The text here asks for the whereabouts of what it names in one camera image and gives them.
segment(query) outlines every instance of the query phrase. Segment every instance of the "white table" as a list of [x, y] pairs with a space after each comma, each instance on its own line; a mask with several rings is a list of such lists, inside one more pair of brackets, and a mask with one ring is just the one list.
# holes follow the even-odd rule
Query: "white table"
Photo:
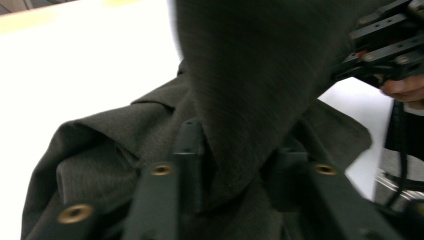
[[[61, 123], [125, 106], [175, 76], [168, 1], [85, 0], [0, 17], [1, 239], [19, 239], [30, 174]], [[377, 140], [349, 172], [369, 197], [390, 104], [370, 87], [339, 86], [322, 98]]]

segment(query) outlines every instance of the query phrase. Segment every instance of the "garment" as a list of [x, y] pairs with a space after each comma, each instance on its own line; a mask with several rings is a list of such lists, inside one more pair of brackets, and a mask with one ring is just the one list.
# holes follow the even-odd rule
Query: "garment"
[[213, 162], [202, 214], [183, 239], [279, 239], [259, 171], [300, 124], [315, 158], [344, 169], [369, 134], [316, 98], [348, 53], [355, 21], [381, 1], [176, 1], [179, 76], [130, 106], [62, 125], [34, 170], [22, 238], [37, 239], [63, 204], [108, 205], [132, 194], [137, 172], [162, 161], [181, 123], [198, 117]]

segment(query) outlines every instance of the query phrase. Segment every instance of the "dark green coat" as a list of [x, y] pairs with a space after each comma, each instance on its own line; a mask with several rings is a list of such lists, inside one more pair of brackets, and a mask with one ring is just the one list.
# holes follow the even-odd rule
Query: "dark green coat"
[[307, 150], [340, 168], [371, 143], [364, 127], [316, 98], [352, 50], [355, 21], [378, 3], [177, 1], [178, 77], [130, 106], [59, 128], [33, 173], [22, 238], [37, 239], [68, 202], [131, 195], [137, 169], [166, 160], [181, 123], [198, 117], [215, 167], [204, 213], [184, 219], [183, 239], [279, 239], [281, 214], [258, 173], [289, 131], [303, 129]]

